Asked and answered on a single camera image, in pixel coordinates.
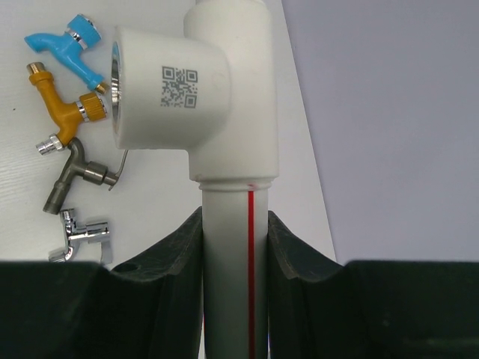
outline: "white pvc pipe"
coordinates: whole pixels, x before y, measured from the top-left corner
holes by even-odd
[[[267,187],[201,186],[208,359],[267,357]]]

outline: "gray metal faucet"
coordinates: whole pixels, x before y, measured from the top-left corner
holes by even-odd
[[[114,174],[109,171],[108,167],[97,162],[86,162],[85,148],[78,138],[68,144],[70,149],[70,157],[65,164],[60,177],[55,182],[52,192],[43,207],[43,211],[57,215],[68,195],[71,184],[75,176],[82,177],[85,181],[102,185],[103,183],[110,185],[110,190],[116,185],[123,172],[128,151],[125,151],[121,161],[120,170]]]
[[[102,264],[109,264],[113,260],[110,245],[110,230],[108,222],[79,224],[76,221],[74,209],[65,209],[60,212],[63,225],[65,248],[52,252],[50,262],[63,263],[73,259],[82,243],[101,243]]]

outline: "qr code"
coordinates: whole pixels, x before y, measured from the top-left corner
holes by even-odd
[[[196,108],[198,71],[163,67],[163,107]]]

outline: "faucet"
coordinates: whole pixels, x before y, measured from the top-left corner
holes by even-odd
[[[46,71],[41,62],[27,65],[27,70],[30,73],[30,82],[40,91],[50,117],[60,127],[57,135],[50,135],[47,141],[37,145],[40,154],[46,155],[52,151],[63,150],[75,137],[80,123],[98,121],[106,117],[106,107],[96,93],[82,95],[79,101],[74,103],[64,103],[55,89],[52,73]]]
[[[54,263],[64,263],[72,260],[80,245],[87,243],[101,243],[102,246],[102,264],[112,262],[112,247],[110,245],[110,230],[108,222],[92,223],[81,225],[76,221],[74,209],[65,209],[60,212],[61,223],[63,224],[63,234],[65,238],[65,248],[52,252],[49,255],[49,261]]]
[[[110,185],[110,189],[117,184],[120,179],[123,167],[125,165],[128,151],[125,151],[121,161],[119,171],[114,174],[109,171],[108,167],[97,162],[86,162],[85,148],[78,138],[73,138],[68,144],[70,149],[70,157],[63,167],[60,177],[55,182],[53,190],[43,207],[43,211],[57,215],[67,198],[73,179],[76,176],[82,177],[85,181],[102,185],[103,183]]]
[[[109,86],[103,76],[91,70],[80,58],[83,50],[95,46],[101,36],[97,28],[84,15],[77,15],[62,36],[54,34],[32,34],[25,42],[35,51],[49,50],[64,66],[73,71],[88,86],[90,91],[106,93]]]

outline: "chrome faucet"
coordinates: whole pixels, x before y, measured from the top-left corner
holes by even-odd
[[[50,262],[64,263],[72,260],[82,243],[101,243],[101,263],[109,264],[113,261],[108,222],[79,224],[74,209],[61,211],[60,219],[64,230],[65,248],[52,252],[49,255]]]

